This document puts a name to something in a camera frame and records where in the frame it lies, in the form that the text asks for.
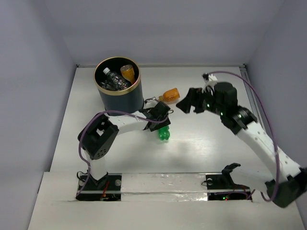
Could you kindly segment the black bin with gold rim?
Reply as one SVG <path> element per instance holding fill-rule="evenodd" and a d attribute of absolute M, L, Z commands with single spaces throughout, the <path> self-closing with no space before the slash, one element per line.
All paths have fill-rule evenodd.
<path fill-rule="evenodd" d="M 132 65 L 134 70 L 135 83 L 129 88 L 121 91 L 109 91 L 102 87 L 101 82 L 107 79 L 103 72 L 105 68 L 120 73 L 124 65 Z M 142 93 L 141 71 L 139 66 L 126 57 L 110 57 L 100 62 L 94 70 L 94 82 L 99 91 L 105 110 L 117 110 L 127 113 L 134 113 L 144 107 Z"/>

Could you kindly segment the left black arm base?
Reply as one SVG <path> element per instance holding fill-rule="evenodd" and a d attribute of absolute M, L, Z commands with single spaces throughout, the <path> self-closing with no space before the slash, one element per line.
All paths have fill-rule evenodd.
<path fill-rule="evenodd" d="M 106 174 L 96 180 L 92 176 L 88 180 L 87 173 L 77 172 L 79 180 L 76 199 L 78 201 L 120 201 L 122 174 Z"/>

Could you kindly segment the green plastic soda bottle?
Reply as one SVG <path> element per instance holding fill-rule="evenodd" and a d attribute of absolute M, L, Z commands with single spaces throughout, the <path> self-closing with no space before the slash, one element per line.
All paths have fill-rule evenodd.
<path fill-rule="evenodd" d="M 169 140 L 170 138 L 169 126 L 165 126 L 165 127 L 158 129 L 158 138 L 161 141 Z"/>

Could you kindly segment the aluminium rail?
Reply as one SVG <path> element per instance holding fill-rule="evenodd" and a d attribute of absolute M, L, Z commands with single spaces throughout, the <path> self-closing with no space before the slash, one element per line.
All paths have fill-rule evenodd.
<path fill-rule="evenodd" d="M 240 66 L 239 70 L 240 70 L 240 73 L 241 73 L 241 77 L 244 80 L 246 80 L 248 83 L 250 83 L 246 66 L 245 65 Z M 251 111 L 253 112 L 253 114 L 257 118 L 258 122 L 263 127 L 263 120 L 262 120 L 262 117 L 260 115 L 260 110 L 259 110 L 259 107 L 258 107 L 258 104 L 257 104 L 256 95 L 255 95 L 254 91 L 246 83 L 244 83 L 244 85 L 245 85 L 246 92 L 247 92 L 248 99 L 249 99 L 249 103 L 250 103 L 250 106 L 251 106 Z"/>

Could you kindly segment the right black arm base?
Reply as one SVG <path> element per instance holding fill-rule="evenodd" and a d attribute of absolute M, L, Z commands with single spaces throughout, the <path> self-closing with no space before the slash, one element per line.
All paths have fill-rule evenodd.
<path fill-rule="evenodd" d="M 230 173 L 237 167 L 238 163 L 232 163 L 223 168 L 217 174 L 207 174 L 201 183 L 208 190 L 209 201 L 228 201 L 228 200 L 249 200 L 252 201 L 253 192 L 249 187 L 235 184 L 230 177 Z"/>

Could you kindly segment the clear bottle white cap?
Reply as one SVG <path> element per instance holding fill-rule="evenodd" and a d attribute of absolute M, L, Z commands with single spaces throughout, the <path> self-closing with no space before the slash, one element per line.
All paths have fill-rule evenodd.
<path fill-rule="evenodd" d="M 129 88 L 131 83 L 124 79 L 121 75 L 109 68 L 105 68 L 103 73 L 106 75 L 106 79 L 101 82 L 102 88 L 109 91 L 121 91 Z"/>

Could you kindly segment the tall orange bottle blue label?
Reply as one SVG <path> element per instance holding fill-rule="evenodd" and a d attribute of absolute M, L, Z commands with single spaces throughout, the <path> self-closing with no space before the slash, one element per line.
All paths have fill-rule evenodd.
<path fill-rule="evenodd" d="M 135 83 L 135 73 L 132 65 L 124 65 L 120 68 L 120 72 L 126 80 L 128 80 L 132 85 Z"/>

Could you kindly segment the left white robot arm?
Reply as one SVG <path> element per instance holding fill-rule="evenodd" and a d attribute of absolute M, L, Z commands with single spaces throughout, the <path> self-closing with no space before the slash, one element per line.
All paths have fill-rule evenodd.
<path fill-rule="evenodd" d="M 132 131 L 151 132 L 170 125 L 168 118 L 171 108 L 164 102 L 154 107 L 143 108 L 132 114 L 109 110 L 97 113 L 78 135 L 78 152 L 87 164 L 89 183 L 95 189 L 106 185 L 107 170 L 105 155 L 115 138 Z"/>

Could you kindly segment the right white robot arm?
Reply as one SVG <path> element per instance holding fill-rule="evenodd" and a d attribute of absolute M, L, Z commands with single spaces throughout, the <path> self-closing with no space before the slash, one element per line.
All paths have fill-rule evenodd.
<path fill-rule="evenodd" d="M 204 73 L 202 88 L 189 88 L 184 99 L 176 104 L 188 114 L 211 112 L 220 117 L 222 124 L 247 144 L 269 170 L 269 174 L 245 170 L 232 163 L 223 168 L 221 183 L 231 188 L 245 185 L 267 194 L 265 201 L 281 208 L 288 207 L 307 191 L 307 170 L 285 154 L 262 128 L 254 114 L 238 105 L 237 90 L 229 82 L 218 81 L 214 73 Z"/>

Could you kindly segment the small orange juice bottle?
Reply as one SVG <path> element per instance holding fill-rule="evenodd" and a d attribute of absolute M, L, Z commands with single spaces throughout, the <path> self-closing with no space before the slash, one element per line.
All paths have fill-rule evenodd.
<path fill-rule="evenodd" d="M 158 99 L 163 102 L 173 102 L 180 98 L 180 94 L 177 88 L 170 89 L 160 95 Z"/>

